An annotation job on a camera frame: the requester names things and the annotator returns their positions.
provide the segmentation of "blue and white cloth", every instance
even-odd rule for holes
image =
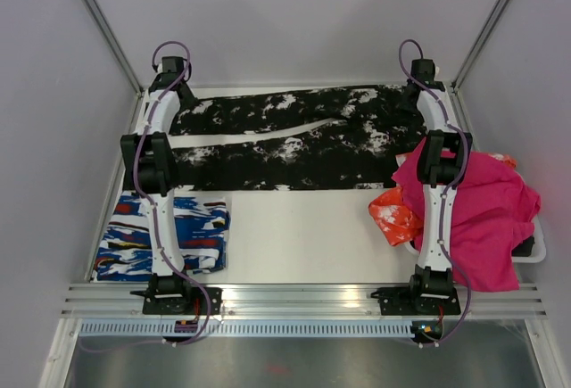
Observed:
[[[224,199],[175,197],[178,246],[188,272],[211,273],[226,267],[230,215]],[[124,192],[99,244],[94,281],[145,282],[153,253],[147,217],[137,194]]]

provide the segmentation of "orange cloth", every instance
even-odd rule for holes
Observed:
[[[399,154],[396,157],[399,165],[407,160],[409,154]],[[502,161],[512,169],[517,166],[516,160],[507,154],[487,154],[498,161]],[[424,221],[404,205],[402,187],[400,186],[387,190],[370,203],[368,213],[393,247],[412,241],[416,236],[422,234],[424,228]]]

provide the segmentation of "gray wall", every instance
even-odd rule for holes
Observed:
[[[79,0],[0,0],[0,385],[37,386],[133,92]]]
[[[571,366],[571,0],[513,0],[463,89],[477,142],[510,153],[542,195],[532,269]]]
[[[215,87],[403,80],[397,49],[406,37],[453,79],[495,2],[98,1],[145,83],[153,79],[148,48],[175,38],[192,51],[193,83]]]

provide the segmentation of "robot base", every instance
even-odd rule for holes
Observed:
[[[413,297],[408,286],[381,287],[371,294],[371,298],[378,299],[381,315],[440,315],[440,307],[444,315],[459,315],[460,304],[458,293],[453,289],[447,299],[436,297]]]
[[[204,288],[211,299],[211,315],[219,315],[222,289]],[[152,275],[146,290],[131,294],[145,298],[144,315],[205,315],[207,311],[204,294],[176,275],[171,277]]]

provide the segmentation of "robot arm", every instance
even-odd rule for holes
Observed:
[[[450,256],[452,209],[457,186],[463,178],[454,186],[449,185],[461,172],[465,149],[455,130],[457,126],[443,110],[449,100],[443,83],[434,81],[432,60],[413,61],[411,76],[432,91],[427,92],[412,80],[405,91],[405,104],[420,111],[427,129],[417,165],[417,178],[425,196],[422,249],[408,287],[382,287],[372,297],[379,299],[384,315],[438,315],[440,308],[446,315],[459,315],[452,265],[447,256]],[[469,152],[472,137],[465,136]]]
[[[164,57],[157,69],[158,75],[148,90],[148,101],[154,102],[182,73],[185,60],[180,57]],[[185,262],[178,248],[174,218],[174,189],[179,186],[177,164],[170,149],[167,133],[178,111],[190,107],[194,96],[186,82],[181,81],[169,91],[158,104],[148,103],[143,122],[133,134],[120,141],[125,164],[125,190],[135,190],[134,167],[137,147],[148,126],[145,142],[138,160],[138,182],[141,190],[152,199],[141,200],[148,218],[151,248],[153,251],[153,274],[144,292],[133,294],[145,297],[145,314],[169,314],[187,309],[192,295],[190,286],[177,274],[185,273]],[[151,202],[156,205],[153,211]],[[163,256],[170,261],[167,265]]]

